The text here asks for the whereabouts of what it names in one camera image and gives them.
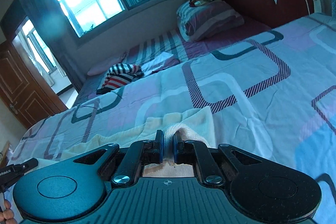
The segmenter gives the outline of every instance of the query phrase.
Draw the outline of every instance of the wooden door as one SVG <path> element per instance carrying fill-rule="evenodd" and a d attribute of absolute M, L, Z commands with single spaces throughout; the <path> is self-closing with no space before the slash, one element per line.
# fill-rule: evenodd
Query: wooden door
<path fill-rule="evenodd" d="M 19 38 L 0 44 L 0 97 L 28 129 L 38 121 L 67 110 L 28 55 Z"/>

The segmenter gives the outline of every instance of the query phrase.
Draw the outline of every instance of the metal screw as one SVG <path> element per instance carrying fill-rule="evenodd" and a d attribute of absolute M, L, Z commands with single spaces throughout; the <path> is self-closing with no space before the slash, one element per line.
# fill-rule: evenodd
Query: metal screw
<path fill-rule="evenodd" d="M 114 177 L 113 181 L 118 184 L 125 184 L 130 181 L 130 178 L 128 176 L 120 175 Z"/>
<path fill-rule="evenodd" d="M 219 176 L 215 176 L 215 175 L 208 176 L 206 177 L 205 180 L 206 182 L 211 183 L 211 184 L 218 184 L 222 182 L 222 178 Z"/>

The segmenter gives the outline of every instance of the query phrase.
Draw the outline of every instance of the human hand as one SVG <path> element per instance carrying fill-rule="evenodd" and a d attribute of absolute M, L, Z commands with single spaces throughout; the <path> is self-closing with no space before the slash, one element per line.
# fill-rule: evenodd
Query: human hand
<path fill-rule="evenodd" d="M 0 222 L 6 219 L 6 224 L 17 224 L 16 220 L 14 219 L 14 213 L 11 210 L 11 207 L 11 203 L 5 199 L 6 210 L 3 213 L 0 213 Z"/>

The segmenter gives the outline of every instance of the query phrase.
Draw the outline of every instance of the door handle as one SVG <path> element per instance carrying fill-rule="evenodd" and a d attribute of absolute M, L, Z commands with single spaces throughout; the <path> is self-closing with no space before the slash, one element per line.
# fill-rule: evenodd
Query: door handle
<path fill-rule="evenodd" d="M 16 105 L 17 105 L 17 102 L 15 102 L 14 105 L 10 104 L 9 108 L 11 109 L 11 111 L 13 111 L 15 113 L 15 115 L 18 115 L 19 113 L 15 108 Z"/>

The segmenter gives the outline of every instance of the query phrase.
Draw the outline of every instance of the white cloth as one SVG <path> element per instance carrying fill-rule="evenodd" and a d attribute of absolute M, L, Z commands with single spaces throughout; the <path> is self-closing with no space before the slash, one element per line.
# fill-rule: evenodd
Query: white cloth
<path fill-rule="evenodd" d="M 146 177 L 193 177 L 193 168 L 191 165 L 176 165 L 173 158 L 172 139 L 176 131 L 179 131 L 183 140 L 198 140 L 204 142 L 208 147 L 215 148 L 215 132 L 211 109 L 209 106 L 202 109 L 190 109 L 184 113 L 169 113 L 162 118 L 147 118 L 146 123 L 129 129 L 127 131 L 116 133 L 109 137 L 95 135 L 89 142 L 80 143 L 62 153 L 61 160 L 66 160 L 74 156 L 91 151 L 109 143 L 118 143 L 121 148 L 129 147 L 138 140 L 154 140 L 156 130 L 161 129 L 164 132 L 164 163 L 160 165 L 148 165 L 144 170 Z M 32 171 L 57 163 L 52 160 L 38 159 L 39 165 Z M 16 206 L 14 205 L 11 188 L 6 194 L 6 198 L 12 203 L 12 209 L 17 222 L 22 218 Z"/>

